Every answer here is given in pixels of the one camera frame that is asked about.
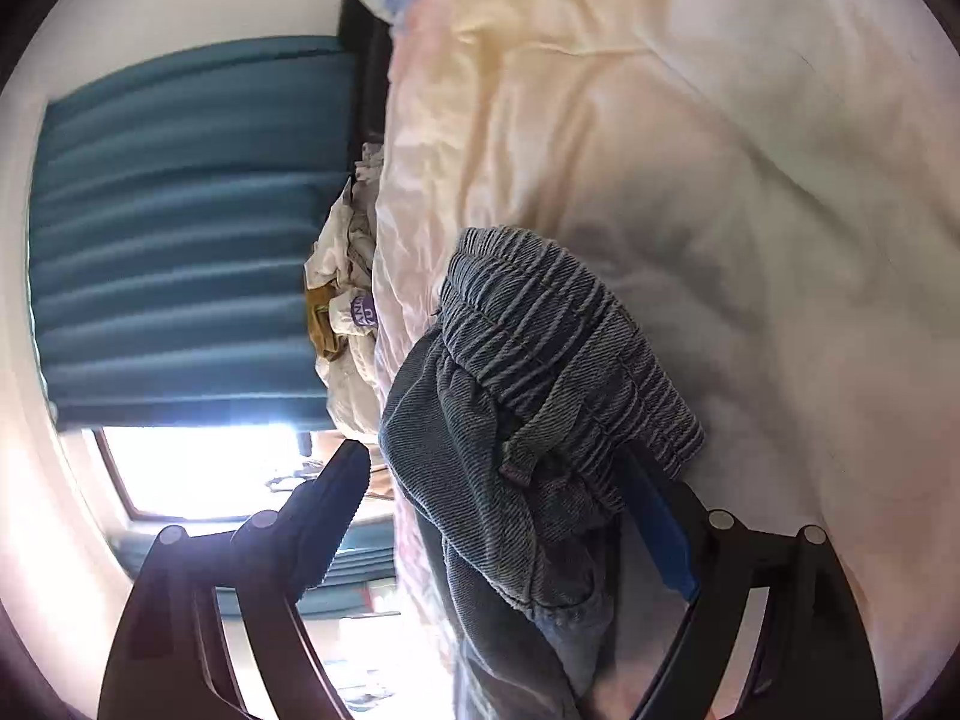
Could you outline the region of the grey denim jeans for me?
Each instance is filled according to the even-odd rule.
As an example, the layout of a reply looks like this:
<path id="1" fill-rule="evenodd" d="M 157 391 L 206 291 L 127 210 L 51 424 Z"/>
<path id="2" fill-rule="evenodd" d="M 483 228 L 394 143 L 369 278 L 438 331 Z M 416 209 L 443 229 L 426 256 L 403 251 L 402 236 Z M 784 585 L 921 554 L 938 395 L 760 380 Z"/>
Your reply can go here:
<path id="1" fill-rule="evenodd" d="M 615 454 L 667 473 L 697 417 L 604 283 L 550 239 L 471 227 L 398 369 L 382 452 L 457 642 L 460 718 L 573 718 L 615 613 Z"/>

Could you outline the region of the left teal curtain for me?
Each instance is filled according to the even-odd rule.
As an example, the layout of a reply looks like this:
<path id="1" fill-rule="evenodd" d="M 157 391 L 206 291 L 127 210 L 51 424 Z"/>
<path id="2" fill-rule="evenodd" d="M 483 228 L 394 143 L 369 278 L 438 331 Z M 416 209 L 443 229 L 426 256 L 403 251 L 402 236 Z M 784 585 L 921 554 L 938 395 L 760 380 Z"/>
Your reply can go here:
<path id="1" fill-rule="evenodd" d="M 145 562 L 158 528 L 107 537 L 128 577 L 135 580 Z M 390 518 L 353 523 L 338 546 L 324 580 L 306 590 L 296 602 L 304 619 L 345 619 L 373 614 L 374 592 L 395 590 L 394 524 Z M 226 619 L 239 619 L 241 608 L 235 590 L 218 589 L 218 610 Z"/>

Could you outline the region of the teal curtain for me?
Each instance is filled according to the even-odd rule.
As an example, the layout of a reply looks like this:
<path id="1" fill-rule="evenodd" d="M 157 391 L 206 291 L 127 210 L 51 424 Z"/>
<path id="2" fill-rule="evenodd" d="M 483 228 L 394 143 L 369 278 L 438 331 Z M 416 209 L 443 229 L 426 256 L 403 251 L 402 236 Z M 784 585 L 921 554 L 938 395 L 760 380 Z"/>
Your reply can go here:
<path id="1" fill-rule="evenodd" d="M 107 537 L 128 577 L 135 580 L 145 562 L 158 528 Z M 390 518 L 353 523 L 338 546 L 324 580 L 306 590 L 296 602 L 304 619 L 345 619 L 373 614 L 374 592 L 395 590 L 394 524 Z M 218 589 L 218 610 L 226 619 L 239 619 L 241 608 L 235 590 Z"/>
<path id="2" fill-rule="evenodd" d="M 347 182 L 354 81 L 330 37 L 262 37 L 47 108 L 29 294 L 59 429 L 329 426 L 302 278 Z"/>

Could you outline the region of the silver tripod stand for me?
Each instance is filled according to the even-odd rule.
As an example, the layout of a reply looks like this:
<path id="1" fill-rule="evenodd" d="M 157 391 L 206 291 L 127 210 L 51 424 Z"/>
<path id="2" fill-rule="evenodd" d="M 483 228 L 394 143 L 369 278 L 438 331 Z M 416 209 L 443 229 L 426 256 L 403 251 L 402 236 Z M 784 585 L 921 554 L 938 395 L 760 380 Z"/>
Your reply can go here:
<path id="1" fill-rule="evenodd" d="M 292 493 L 300 484 L 317 478 L 337 448 L 338 434 L 331 431 L 296 433 L 295 445 L 296 452 L 265 483 L 272 493 Z"/>

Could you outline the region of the mustard yellow garment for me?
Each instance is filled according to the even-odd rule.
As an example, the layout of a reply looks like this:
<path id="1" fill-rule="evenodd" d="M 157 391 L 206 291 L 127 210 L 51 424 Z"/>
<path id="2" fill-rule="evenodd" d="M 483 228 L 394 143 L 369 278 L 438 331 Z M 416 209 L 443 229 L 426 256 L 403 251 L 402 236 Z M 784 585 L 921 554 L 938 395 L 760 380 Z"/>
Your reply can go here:
<path id="1" fill-rule="evenodd" d="M 345 341 L 334 332 L 331 324 L 331 300 L 337 295 L 334 283 L 304 289 L 308 337 L 320 359 L 335 361 L 345 349 Z"/>

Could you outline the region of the cream puffer jacket pile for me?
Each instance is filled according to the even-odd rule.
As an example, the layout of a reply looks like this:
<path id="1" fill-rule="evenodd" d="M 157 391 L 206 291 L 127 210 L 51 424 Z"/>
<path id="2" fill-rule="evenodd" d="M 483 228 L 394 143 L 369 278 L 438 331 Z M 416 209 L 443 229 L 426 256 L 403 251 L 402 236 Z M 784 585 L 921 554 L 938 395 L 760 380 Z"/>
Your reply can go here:
<path id="1" fill-rule="evenodd" d="M 316 355 L 316 372 L 327 388 L 327 411 L 337 431 L 368 445 L 377 440 L 381 418 L 374 370 L 373 260 L 382 166 L 381 146 L 366 143 L 304 264 L 304 289 L 327 283 L 337 288 L 329 312 L 345 349 L 335 361 Z"/>

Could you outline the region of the right teal curtain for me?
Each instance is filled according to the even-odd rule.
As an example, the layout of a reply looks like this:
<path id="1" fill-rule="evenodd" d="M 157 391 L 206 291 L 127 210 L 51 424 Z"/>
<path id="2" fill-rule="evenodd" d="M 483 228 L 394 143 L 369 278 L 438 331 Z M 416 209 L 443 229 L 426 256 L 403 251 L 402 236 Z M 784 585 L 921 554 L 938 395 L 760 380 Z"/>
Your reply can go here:
<path id="1" fill-rule="evenodd" d="M 29 294 L 59 429 L 329 426 L 302 278 L 347 182 L 354 81 L 330 37 L 262 37 L 47 108 Z"/>

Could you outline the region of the pastel tie-dye duvet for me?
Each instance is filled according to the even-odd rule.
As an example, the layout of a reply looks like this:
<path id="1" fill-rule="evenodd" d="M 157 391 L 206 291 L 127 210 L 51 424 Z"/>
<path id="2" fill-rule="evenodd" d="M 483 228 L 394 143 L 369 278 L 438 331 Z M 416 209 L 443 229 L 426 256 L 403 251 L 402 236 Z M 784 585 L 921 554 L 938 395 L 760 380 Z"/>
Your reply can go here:
<path id="1" fill-rule="evenodd" d="M 704 502 L 832 537 L 885 713 L 958 644 L 958 55 L 923 0 L 413 0 L 377 199 L 377 373 L 459 232 L 561 242 L 708 442 Z"/>

